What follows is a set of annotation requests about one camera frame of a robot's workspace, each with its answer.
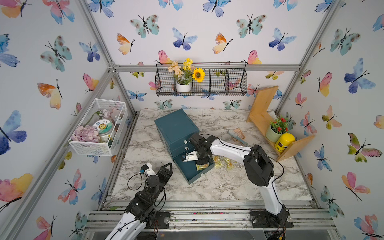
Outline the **yellow cookie packet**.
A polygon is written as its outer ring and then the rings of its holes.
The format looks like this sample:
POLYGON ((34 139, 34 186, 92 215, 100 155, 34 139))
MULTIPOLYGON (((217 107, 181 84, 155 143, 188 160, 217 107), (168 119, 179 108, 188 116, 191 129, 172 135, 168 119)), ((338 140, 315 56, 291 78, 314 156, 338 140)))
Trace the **yellow cookie packet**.
POLYGON ((232 170, 234 168, 234 165, 232 164, 231 160, 228 159, 228 158, 223 158, 225 163, 226 163, 226 166, 227 166, 227 170, 232 170))
POLYGON ((220 156, 213 156, 213 160, 214 160, 214 164, 215 164, 216 169, 222 168, 224 166, 222 161, 221 161, 220 156))
POLYGON ((203 164, 203 165, 196 165, 197 171, 205 170, 209 167, 209 164, 203 164))

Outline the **teal bottom drawer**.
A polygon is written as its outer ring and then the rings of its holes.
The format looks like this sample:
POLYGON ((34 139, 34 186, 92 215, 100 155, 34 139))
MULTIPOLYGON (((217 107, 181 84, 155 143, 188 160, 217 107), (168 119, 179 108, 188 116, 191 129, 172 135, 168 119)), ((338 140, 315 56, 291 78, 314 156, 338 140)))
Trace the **teal bottom drawer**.
POLYGON ((203 175, 207 174, 215 166, 213 160, 209 160, 209 166, 206 169, 197 170, 197 166, 194 161, 182 161, 182 154, 174 157, 173 161, 189 185, 200 179, 203 175))

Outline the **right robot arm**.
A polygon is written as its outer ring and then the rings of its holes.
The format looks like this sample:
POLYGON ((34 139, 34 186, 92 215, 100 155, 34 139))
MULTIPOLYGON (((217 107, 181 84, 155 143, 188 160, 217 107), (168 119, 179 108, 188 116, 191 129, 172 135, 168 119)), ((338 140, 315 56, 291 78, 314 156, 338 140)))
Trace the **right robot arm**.
POLYGON ((262 147, 242 147, 227 143, 215 136, 204 138, 199 134, 190 137, 194 151, 185 156, 186 160, 207 163, 213 156, 221 156, 243 164, 251 183, 258 186, 265 203, 265 210, 278 216, 283 210, 275 185, 274 164, 262 147))

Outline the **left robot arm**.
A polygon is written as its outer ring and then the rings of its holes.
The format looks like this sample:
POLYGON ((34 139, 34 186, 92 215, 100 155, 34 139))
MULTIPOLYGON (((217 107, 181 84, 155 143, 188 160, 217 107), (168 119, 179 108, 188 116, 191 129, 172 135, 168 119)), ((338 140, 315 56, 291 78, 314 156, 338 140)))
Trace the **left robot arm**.
POLYGON ((135 197, 126 207, 118 224, 106 237, 107 240, 135 240, 147 227, 148 222, 154 222, 159 210, 155 210, 156 201, 161 193, 166 201, 165 186, 173 174, 172 163, 165 164, 155 172, 150 163, 141 166, 139 176, 146 176, 144 188, 135 194, 135 197))

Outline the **teal drawer cabinet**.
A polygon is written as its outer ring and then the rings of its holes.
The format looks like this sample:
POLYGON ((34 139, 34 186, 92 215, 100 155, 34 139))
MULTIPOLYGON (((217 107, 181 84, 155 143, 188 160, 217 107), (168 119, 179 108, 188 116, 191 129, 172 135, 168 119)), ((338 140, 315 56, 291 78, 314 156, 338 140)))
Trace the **teal drawer cabinet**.
POLYGON ((171 158, 194 151, 189 139, 193 134, 199 134, 200 130, 183 109, 156 119, 155 124, 171 158))

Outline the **wooden zigzag shelf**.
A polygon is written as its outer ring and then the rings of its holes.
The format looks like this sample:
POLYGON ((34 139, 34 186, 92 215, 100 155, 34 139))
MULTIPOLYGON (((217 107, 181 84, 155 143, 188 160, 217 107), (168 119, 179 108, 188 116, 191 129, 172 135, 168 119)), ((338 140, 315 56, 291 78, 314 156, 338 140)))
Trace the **wooden zigzag shelf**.
POLYGON ((291 143, 282 153, 275 149, 275 143, 268 140, 266 134, 267 130, 270 128, 270 122, 273 121, 273 118, 267 110, 277 90, 278 86, 273 86, 258 91, 246 122, 253 122, 255 124, 263 137, 278 155, 277 161, 280 162, 295 156, 315 138, 315 135, 298 139, 297 141, 291 143))

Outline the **white pot with flowers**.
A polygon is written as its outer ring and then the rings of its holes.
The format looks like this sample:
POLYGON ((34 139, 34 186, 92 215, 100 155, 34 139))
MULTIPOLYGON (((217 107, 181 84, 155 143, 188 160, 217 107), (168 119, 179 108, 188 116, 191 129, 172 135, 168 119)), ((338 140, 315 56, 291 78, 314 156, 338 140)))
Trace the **white pot with flowers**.
POLYGON ((202 83, 206 78, 206 72, 202 68, 194 66, 192 59, 187 58, 182 65, 173 62, 168 71, 173 74, 178 93, 188 93, 192 90, 192 82, 202 83))

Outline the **green pot red flowers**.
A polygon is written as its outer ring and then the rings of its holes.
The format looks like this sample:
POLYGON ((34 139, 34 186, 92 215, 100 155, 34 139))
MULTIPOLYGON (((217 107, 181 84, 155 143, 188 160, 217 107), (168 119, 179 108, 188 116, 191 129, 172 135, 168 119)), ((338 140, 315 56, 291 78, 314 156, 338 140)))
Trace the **green pot red flowers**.
POLYGON ((284 117, 277 117, 269 123, 267 128, 266 138, 275 143, 283 134, 289 132, 288 119, 284 117))

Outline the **round green tin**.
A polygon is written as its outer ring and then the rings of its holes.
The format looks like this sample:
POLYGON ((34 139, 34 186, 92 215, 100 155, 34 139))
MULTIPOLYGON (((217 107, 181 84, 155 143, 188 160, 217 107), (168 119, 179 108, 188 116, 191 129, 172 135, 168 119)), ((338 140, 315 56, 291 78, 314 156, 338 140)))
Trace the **round green tin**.
POLYGON ((93 127, 98 131, 100 136, 104 136, 113 132, 114 125, 110 120, 103 119, 95 122, 93 127))

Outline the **yellow canister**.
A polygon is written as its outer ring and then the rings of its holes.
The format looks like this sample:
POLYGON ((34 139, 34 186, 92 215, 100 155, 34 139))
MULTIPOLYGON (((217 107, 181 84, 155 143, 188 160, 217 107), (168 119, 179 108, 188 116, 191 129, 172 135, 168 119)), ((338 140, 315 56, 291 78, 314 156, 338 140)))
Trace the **yellow canister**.
POLYGON ((275 149, 279 153, 283 153, 291 143, 295 142, 296 138, 294 135, 290 133, 284 133, 280 136, 280 138, 275 143, 275 149))

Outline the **pink artificial flowers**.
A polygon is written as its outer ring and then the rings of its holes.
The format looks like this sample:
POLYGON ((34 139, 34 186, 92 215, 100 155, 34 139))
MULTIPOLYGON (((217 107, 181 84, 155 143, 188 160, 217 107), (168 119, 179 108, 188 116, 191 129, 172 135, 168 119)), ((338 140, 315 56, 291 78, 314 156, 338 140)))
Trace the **pink artificial flowers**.
POLYGON ((75 129, 71 140, 75 142, 98 143, 100 141, 99 131, 95 127, 86 125, 75 129))

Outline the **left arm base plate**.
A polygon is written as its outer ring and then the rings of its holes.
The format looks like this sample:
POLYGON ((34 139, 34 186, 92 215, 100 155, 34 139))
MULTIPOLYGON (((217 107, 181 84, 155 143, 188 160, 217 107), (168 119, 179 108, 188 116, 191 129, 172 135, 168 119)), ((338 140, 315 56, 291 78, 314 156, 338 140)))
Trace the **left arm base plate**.
POLYGON ((171 213, 169 212, 157 212, 150 214, 145 223, 146 229, 152 230, 164 230, 168 229, 171 222, 171 213))

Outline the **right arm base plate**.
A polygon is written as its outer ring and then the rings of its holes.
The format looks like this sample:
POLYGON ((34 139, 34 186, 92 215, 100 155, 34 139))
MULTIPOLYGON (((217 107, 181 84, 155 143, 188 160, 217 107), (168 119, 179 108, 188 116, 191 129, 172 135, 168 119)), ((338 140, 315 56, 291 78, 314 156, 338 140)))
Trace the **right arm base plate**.
POLYGON ((266 210, 250 212, 250 221, 253 228, 293 228, 293 218, 288 210, 282 209, 277 215, 266 210))

